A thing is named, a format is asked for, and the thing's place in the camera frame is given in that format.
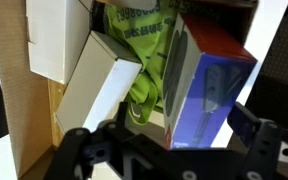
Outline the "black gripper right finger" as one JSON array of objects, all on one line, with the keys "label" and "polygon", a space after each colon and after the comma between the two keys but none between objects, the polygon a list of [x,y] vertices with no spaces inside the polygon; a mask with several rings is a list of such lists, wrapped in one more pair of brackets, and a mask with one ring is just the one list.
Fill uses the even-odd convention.
[{"label": "black gripper right finger", "polygon": [[232,107],[227,122],[246,147],[250,146],[261,126],[261,121],[239,102]]}]

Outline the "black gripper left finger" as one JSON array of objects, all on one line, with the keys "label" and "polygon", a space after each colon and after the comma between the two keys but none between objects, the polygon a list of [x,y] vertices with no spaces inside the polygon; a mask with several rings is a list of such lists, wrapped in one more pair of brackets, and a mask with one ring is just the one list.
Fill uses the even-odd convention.
[{"label": "black gripper left finger", "polygon": [[116,122],[120,125],[125,125],[125,120],[127,117],[127,110],[128,110],[128,103],[127,102],[121,102],[119,104]]}]

